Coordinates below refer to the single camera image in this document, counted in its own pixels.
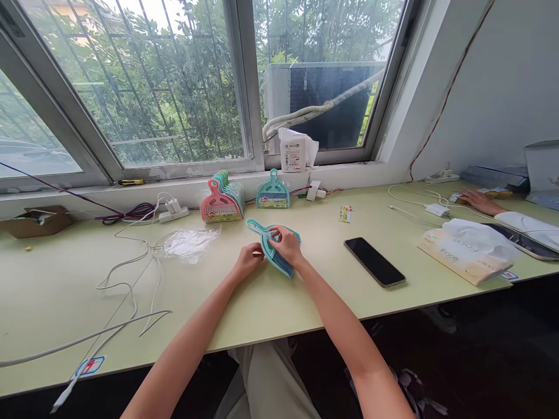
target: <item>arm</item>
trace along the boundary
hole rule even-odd
[[[526,233],[535,241],[559,251],[559,227],[544,223],[519,212],[509,211],[474,190],[462,191],[462,199],[474,209],[493,216],[495,221],[508,225],[513,229]]]
[[[237,285],[264,260],[259,243],[243,247],[237,263],[159,356],[121,419],[170,418],[206,351]]]
[[[270,244],[299,272],[326,332],[348,366],[365,419],[413,419],[404,394],[355,314],[303,257],[295,235],[276,226]]]

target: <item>light green desk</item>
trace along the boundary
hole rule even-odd
[[[424,184],[414,184],[420,191]],[[441,184],[427,187],[443,196],[459,187]],[[416,247],[429,226],[414,217],[388,208],[394,205],[432,222],[441,219],[423,207],[396,201],[386,186],[336,192],[311,203],[292,199],[292,208],[247,207],[246,217],[263,225],[279,223],[300,233],[302,250],[325,280],[361,319],[428,306],[510,287],[494,278],[479,287],[471,285]],[[425,203],[434,198],[393,188],[396,196]],[[559,225],[559,213],[525,201],[502,201],[503,206]],[[353,206],[351,223],[338,222],[340,205]],[[452,210],[455,217],[484,222],[466,209]],[[200,215],[165,224],[155,224],[152,240],[180,228],[203,226]],[[128,325],[100,352],[106,360],[99,374],[149,365],[155,362],[182,324],[207,298],[233,266],[242,245],[256,242],[258,235],[244,222],[222,223],[222,232],[195,265],[163,258],[165,279],[155,310],[167,315],[144,336],[138,337],[144,321]],[[16,240],[0,238],[2,278],[0,293],[0,358],[33,354],[126,320],[132,312],[125,287],[95,290],[110,267],[143,252],[143,245],[112,235],[120,227],[81,222],[51,237]],[[146,237],[148,226],[126,230],[132,237]],[[380,287],[344,247],[343,242],[364,237],[407,278],[389,289]],[[26,246],[33,246],[30,253]],[[155,262],[148,257],[120,271],[112,283],[134,284],[138,314],[149,313],[158,279]],[[512,271],[519,280],[559,272],[559,264],[541,262],[523,255]],[[233,295],[210,343],[209,351],[223,350],[320,329],[318,313],[296,274],[288,280],[265,263],[247,278]],[[82,359],[105,336],[84,342],[58,354],[22,365],[0,369],[0,396],[52,386],[67,381]]]

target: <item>pink dustpan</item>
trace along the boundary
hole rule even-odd
[[[241,211],[235,200],[220,192],[217,180],[208,181],[210,195],[200,206],[202,220],[206,223],[221,221],[237,221],[242,219]]]

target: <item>black phone screen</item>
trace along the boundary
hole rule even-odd
[[[346,240],[344,243],[380,285],[391,286],[406,279],[364,238],[358,237]]]

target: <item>pants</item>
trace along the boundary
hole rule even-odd
[[[229,351],[239,363],[214,419],[320,419],[289,356],[287,339]]]

